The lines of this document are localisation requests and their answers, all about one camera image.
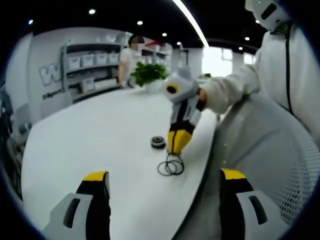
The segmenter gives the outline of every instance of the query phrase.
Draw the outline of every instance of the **ceiling light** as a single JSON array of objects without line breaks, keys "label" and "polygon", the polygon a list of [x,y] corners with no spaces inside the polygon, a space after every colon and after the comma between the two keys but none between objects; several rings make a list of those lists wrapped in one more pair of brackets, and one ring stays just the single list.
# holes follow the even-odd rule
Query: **ceiling light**
[{"label": "ceiling light", "polygon": [[174,4],[180,9],[180,11],[183,13],[183,15],[188,19],[189,23],[194,28],[195,32],[198,34],[200,40],[202,41],[202,44],[205,48],[209,47],[209,43],[204,35],[204,33],[201,31],[201,28],[199,27],[197,21],[195,20],[194,16],[192,16],[191,12],[188,10],[188,8],[184,5],[184,3],[181,0],[172,0]]}]

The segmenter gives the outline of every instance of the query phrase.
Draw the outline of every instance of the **robotic gripper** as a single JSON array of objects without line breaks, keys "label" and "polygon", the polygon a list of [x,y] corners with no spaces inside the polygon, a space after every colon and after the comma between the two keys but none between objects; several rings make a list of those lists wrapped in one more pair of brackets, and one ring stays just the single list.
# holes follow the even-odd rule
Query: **robotic gripper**
[{"label": "robotic gripper", "polygon": [[163,82],[162,93],[173,103],[168,151],[180,154],[192,138],[206,103],[199,98],[199,84],[190,70],[180,67]]}]

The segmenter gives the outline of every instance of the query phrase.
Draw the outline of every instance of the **white shirt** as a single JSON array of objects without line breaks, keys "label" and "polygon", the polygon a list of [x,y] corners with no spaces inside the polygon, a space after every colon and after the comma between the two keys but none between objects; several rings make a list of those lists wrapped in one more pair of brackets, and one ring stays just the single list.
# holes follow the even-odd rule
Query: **white shirt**
[{"label": "white shirt", "polygon": [[123,80],[127,81],[130,78],[141,58],[141,51],[135,51],[129,47],[120,52],[120,62],[124,63]]},{"label": "white shirt", "polygon": [[[301,29],[293,26],[289,39],[290,98],[294,115],[320,149],[320,67]],[[201,86],[207,107],[222,114],[245,94],[261,93],[288,109],[286,40],[266,32],[255,64],[245,64],[226,77],[214,77]]]}]

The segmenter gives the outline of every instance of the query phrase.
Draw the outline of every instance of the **yellow robot part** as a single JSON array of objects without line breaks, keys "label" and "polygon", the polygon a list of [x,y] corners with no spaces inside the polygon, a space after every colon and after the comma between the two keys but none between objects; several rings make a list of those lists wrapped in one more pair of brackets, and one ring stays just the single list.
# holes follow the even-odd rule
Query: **yellow robot part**
[{"label": "yellow robot part", "polygon": [[107,171],[98,171],[88,174],[83,178],[83,181],[103,181]]},{"label": "yellow robot part", "polygon": [[227,168],[221,168],[226,180],[245,179],[246,176],[239,171],[231,170]]},{"label": "yellow robot part", "polygon": [[168,150],[170,153],[179,154],[190,142],[192,135],[186,130],[169,131]]}]

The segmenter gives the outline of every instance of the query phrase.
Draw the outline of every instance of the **black ceiling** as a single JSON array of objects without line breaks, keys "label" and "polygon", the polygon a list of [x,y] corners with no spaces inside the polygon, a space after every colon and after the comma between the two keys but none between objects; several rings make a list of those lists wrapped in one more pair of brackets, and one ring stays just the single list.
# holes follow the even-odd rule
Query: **black ceiling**
[{"label": "black ceiling", "polygon": [[[264,29],[245,10],[245,0],[182,0],[198,22],[209,45],[226,48],[243,47],[255,52],[262,41]],[[95,9],[89,15],[89,9]],[[103,27],[134,32],[154,40],[185,48],[202,46],[197,33],[172,0],[110,0],[86,2],[54,1],[52,3],[20,3],[8,20],[5,42],[12,46],[27,32],[35,34],[67,27]]]}]

